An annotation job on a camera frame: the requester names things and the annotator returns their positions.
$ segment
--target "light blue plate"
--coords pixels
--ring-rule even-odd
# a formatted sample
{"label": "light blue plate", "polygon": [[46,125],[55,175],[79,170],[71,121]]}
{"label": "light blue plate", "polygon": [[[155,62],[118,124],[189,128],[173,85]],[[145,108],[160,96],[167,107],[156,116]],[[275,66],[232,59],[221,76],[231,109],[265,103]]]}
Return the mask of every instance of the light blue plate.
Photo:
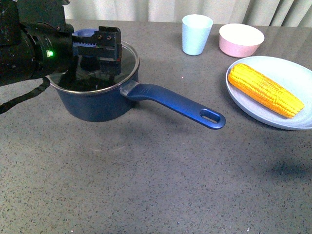
{"label": "light blue plate", "polygon": [[[244,63],[293,93],[305,107],[293,118],[285,118],[261,105],[228,82],[228,74],[235,64]],[[312,128],[312,71],[281,58],[254,56],[233,63],[226,73],[226,85],[234,102],[251,117],[270,126],[286,130]]]}

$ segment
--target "light blue cup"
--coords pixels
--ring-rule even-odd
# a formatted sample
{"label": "light blue cup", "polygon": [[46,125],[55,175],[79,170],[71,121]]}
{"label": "light blue cup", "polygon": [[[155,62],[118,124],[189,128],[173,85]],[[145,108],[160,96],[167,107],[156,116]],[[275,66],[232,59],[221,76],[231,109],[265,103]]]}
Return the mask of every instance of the light blue cup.
{"label": "light blue cup", "polygon": [[188,55],[200,55],[207,42],[213,20],[203,15],[187,15],[182,19],[182,49]]}

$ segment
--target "glass lid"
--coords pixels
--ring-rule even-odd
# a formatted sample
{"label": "glass lid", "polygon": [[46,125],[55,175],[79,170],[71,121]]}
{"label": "glass lid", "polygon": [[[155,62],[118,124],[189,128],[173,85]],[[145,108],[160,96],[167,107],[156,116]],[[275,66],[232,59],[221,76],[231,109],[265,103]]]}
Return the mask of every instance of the glass lid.
{"label": "glass lid", "polygon": [[75,56],[65,73],[47,76],[51,85],[67,92],[98,92],[111,90],[132,77],[138,69],[139,59],[135,50],[122,42],[120,62],[97,57]]}

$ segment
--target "yellow corn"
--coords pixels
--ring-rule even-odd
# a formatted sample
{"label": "yellow corn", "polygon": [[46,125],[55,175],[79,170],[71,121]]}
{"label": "yellow corn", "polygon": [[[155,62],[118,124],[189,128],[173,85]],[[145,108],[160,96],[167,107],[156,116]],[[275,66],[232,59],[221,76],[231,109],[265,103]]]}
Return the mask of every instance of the yellow corn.
{"label": "yellow corn", "polygon": [[292,118],[304,108],[303,102],[295,95],[246,64],[236,64],[228,80],[257,102],[284,117]]}

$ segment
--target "white curtain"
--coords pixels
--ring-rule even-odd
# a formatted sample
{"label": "white curtain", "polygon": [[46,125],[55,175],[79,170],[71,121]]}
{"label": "white curtain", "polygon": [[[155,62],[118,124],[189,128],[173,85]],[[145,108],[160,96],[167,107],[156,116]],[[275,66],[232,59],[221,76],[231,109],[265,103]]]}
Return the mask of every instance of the white curtain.
{"label": "white curtain", "polygon": [[71,0],[67,19],[182,22],[188,14],[215,24],[312,27],[312,0]]}

